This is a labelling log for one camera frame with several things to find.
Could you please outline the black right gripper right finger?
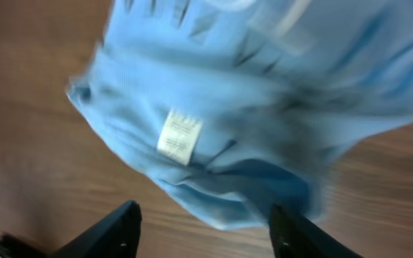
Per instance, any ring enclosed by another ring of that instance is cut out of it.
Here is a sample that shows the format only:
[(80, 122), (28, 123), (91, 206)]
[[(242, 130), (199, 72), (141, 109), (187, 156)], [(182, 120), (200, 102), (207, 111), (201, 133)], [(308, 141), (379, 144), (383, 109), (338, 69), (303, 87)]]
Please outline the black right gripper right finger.
[(299, 213), (273, 206), (269, 217), (275, 258), (362, 258)]

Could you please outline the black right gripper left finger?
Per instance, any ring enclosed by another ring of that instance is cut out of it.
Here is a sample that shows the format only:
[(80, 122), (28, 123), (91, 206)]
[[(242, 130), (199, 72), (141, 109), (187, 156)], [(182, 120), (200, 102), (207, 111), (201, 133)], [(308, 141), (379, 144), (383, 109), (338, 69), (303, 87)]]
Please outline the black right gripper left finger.
[(56, 252), (53, 258), (136, 258), (141, 208), (127, 201)]

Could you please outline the light blue t-shirt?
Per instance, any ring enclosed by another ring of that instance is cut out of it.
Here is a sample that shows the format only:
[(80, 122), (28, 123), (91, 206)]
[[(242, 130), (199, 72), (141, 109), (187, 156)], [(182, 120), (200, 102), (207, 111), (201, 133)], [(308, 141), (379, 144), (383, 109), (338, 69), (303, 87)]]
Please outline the light blue t-shirt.
[(215, 229), (315, 219), (332, 162), (413, 123), (413, 1), (116, 1), (67, 95)]

